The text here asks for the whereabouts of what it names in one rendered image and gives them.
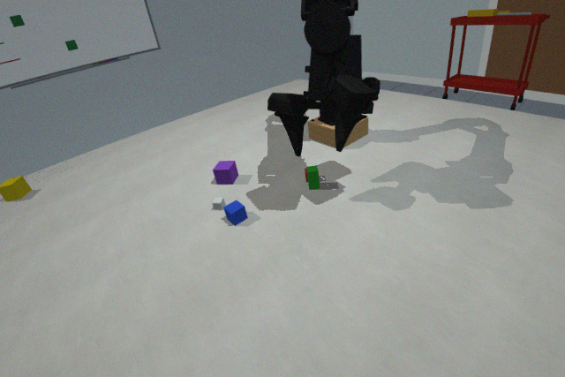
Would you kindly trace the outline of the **purple block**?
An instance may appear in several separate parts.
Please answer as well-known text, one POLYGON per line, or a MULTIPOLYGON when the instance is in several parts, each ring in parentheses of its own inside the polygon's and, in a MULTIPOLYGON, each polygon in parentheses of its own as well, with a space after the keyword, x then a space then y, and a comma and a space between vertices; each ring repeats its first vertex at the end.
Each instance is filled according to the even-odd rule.
POLYGON ((238 176, 235 161, 219 161, 213 172, 218 185, 233 185, 238 176))

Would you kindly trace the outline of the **blue cube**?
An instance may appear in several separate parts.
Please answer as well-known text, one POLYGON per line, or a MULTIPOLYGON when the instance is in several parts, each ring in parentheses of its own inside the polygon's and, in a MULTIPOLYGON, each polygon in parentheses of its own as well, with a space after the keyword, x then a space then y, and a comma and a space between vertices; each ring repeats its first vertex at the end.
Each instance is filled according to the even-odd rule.
POLYGON ((247 219, 245 207, 237 200, 224 207, 227 218, 236 226, 238 223, 247 219))

